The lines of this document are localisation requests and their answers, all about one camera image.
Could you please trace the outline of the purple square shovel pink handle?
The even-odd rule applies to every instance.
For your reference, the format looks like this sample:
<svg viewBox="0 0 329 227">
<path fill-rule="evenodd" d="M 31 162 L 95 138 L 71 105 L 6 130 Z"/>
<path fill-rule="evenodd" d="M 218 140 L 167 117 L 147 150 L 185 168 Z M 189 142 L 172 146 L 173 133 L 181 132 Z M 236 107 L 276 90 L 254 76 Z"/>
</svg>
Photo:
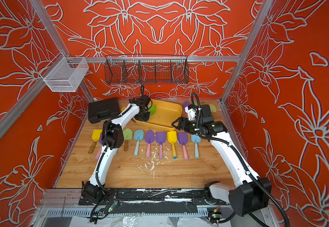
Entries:
<svg viewBox="0 0 329 227">
<path fill-rule="evenodd" d="M 184 160 L 188 161 L 189 157 L 188 157 L 188 153 L 187 153 L 187 149 L 186 149 L 186 144 L 188 143 L 187 133 L 180 132 L 177 135 L 178 135 L 178 142 L 182 145 Z"/>
</svg>

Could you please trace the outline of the white mesh wall basket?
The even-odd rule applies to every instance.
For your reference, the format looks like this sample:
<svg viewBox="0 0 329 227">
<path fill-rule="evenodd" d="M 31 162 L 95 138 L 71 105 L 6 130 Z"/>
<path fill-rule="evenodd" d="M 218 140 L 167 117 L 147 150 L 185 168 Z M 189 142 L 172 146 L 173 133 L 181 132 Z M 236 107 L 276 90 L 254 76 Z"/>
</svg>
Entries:
<svg viewBox="0 0 329 227">
<path fill-rule="evenodd" d="M 39 74 L 52 92 L 76 92 L 89 70 L 85 58 L 59 57 Z"/>
</svg>

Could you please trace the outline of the pale green shovel wooden handle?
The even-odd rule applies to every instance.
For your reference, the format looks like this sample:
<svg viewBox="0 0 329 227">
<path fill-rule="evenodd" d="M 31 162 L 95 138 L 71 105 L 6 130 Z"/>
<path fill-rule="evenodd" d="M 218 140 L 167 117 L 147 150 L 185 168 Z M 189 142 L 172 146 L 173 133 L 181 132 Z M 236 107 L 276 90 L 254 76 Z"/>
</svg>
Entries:
<svg viewBox="0 0 329 227">
<path fill-rule="evenodd" d="M 212 113 L 216 113 L 217 112 L 217 108 L 214 104 L 209 104 L 210 110 Z"/>
</svg>

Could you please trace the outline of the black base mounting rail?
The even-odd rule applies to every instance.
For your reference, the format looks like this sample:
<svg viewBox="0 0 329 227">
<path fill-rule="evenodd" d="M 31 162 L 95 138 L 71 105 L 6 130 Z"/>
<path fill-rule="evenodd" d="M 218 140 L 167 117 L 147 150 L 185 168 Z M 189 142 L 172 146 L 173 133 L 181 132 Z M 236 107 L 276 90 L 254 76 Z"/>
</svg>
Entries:
<svg viewBox="0 0 329 227">
<path fill-rule="evenodd" d="M 194 205 L 226 205 L 227 203 L 211 197 L 204 188 L 117 188 L 99 190 L 99 198 L 93 199 L 86 189 L 82 190 L 79 205 L 95 205 L 104 198 L 104 202 L 150 203 L 150 202 L 189 202 Z"/>
</svg>

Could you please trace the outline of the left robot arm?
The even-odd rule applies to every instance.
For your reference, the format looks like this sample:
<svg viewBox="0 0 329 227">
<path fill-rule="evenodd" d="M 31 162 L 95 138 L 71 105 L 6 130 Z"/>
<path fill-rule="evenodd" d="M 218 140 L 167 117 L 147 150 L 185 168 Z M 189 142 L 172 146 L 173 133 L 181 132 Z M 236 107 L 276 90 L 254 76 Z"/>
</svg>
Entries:
<svg viewBox="0 0 329 227">
<path fill-rule="evenodd" d="M 124 143 L 123 129 L 134 117 L 141 120 L 150 117 L 148 105 L 152 101 L 144 94 L 144 90 L 144 85 L 141 85 L 140 97 L 130 99 L 124 111 L 103 123 L 101 154 L 92 176 L 86 183 L 82 183 L 79 205 L 97 205 L 113 192 L 105 187 L 106 176 L 114 155 Z"/>
</svg>

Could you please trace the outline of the purple pointed shovel pink handle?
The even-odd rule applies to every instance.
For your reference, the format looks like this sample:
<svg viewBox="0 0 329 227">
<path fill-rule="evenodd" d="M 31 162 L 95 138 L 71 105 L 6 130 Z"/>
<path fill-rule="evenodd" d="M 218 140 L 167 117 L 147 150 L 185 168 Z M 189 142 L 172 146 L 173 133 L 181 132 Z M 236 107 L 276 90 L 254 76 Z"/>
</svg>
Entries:
<svg viewBox="0 0 329 227">
<path fill-rule="evenodd" d="M 147 143 L 146 158 L 150 158 L 151 144 L 155 141 L 155 135 L 152 130 L 148 130 L 145 135 L 145 142 Z"/>
</svg>

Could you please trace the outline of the yellow plastic storage box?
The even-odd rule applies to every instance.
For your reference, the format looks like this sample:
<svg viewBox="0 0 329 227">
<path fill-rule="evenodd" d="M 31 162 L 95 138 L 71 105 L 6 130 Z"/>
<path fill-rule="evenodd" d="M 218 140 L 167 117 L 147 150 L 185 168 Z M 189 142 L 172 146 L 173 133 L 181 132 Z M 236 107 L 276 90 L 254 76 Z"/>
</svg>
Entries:
<svg viewBox="0 0 329 227">
<path fill-rule="evenodd" d="M 162 131 L 175 131 L 175 128 L 171 125 L 177 118 L 182 116 L 182 106 L 177 103 L 151 100 L 154 105 L 157 106 L 157 111 L 154 115 L 150 116 L 147 122 L 136 121 L 134 122 L 149 128 L 156 128 Z"/>
</svg>

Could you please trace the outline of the black plastic tool case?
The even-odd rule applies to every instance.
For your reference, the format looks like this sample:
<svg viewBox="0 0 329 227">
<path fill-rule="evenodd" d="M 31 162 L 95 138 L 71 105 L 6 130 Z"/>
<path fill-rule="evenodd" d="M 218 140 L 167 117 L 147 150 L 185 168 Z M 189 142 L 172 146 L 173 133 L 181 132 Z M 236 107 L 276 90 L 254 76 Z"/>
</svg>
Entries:
<svg viewBox="0 0 329 227">
<path fill-rule="evenodd" d="M 116 117 L 120 114 L 118 98 L 113 97 L 89 103 L 88 120 L 91 124 Z"/>
</svg>

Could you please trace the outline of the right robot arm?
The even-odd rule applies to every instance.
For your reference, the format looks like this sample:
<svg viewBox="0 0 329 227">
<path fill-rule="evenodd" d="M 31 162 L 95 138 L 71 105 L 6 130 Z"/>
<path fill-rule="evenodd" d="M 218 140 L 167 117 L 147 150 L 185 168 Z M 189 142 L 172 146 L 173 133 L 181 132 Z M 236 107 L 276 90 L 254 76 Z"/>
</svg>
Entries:
<svg viewBox="0 0 329 227">
<path fill-rule="evenodd" d="M 253 212 L 266 208 L 269 202 L 278 209 L 284 225 L 290 226 L 284 208 L 271 194 L 272 183 L 268 178 L 261 178 L 248 164 L 235 147 L 228 129 L 221 121 L 215 121 L 209 105 L 201 105 L 198 95 L 191 94 L 191 104 L 185 108 L 187 117 L 179 117 L 172 126 L 190 135 L 198 135 L 207 140 L 217 150 L 226 164 L 234 181 L 234 188 L 229 189 L 221 182 L 208 186 L 212 198 L 230 204 L 233 214 L 243 217 L 249 215 L 259 225 L 266 224 Z"/>
</svg>

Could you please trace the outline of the yellow shovel purple handle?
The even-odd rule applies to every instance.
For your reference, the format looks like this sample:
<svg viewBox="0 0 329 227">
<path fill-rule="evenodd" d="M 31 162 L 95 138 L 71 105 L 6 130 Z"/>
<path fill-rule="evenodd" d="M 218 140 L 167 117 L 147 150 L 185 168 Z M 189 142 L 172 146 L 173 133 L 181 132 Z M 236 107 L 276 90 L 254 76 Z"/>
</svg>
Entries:
<svg viewBox="0 0 329 227">
<path fill-rule="evenodd" d="M 93 133 L 92 133 L 92 140 L 93 143 L 88 151 L 89 154 L 92 154 L 94 152 L 94 149 L 96 147 L 97 142 L 99 141 L 99 139 L 101 138 L 101 133 L 103 130 L 101 129 L 94 129 Z"/>
</svg>

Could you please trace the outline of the purple scoop shovel pink handle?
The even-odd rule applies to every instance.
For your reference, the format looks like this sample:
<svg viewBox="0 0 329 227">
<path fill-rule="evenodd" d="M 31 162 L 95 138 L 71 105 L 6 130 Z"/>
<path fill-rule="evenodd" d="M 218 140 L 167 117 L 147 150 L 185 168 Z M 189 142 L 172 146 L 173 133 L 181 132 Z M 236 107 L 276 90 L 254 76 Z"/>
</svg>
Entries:
<svg viewBox="0 0 329 227">
<path fill-rule="evenodd" d="M 102 133 L 100 133 L 100 137 L 99 137 L 99 150 L 96 154 L 95 160 L 98 161 L 100 159 L 101 156 L 101 152 L 102 152 Z"/>
</svg>

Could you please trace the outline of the light blue shovel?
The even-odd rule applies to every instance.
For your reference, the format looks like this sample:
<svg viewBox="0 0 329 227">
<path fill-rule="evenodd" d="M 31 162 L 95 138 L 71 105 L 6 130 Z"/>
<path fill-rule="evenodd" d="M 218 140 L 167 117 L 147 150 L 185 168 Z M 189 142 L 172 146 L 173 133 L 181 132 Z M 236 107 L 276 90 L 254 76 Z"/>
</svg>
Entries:
<svg viewBox="0 0 329 227">
<path fill-rule="evenodd" d="M 134 156 L 138 156 L 140 141 L 142 141 L 144 139 L 144 131 L 143 130 L 136 130 L 133 134 L 133 139 L 136 141 Z"/>
<path fill-rule="evenodd" d="M 199 158 L 199 147 L 198 144 L 201 142 L 201 138 L 198 135 L 191 135 L 191 141 L 194 143 L 195 158 Z"/>
</svg>

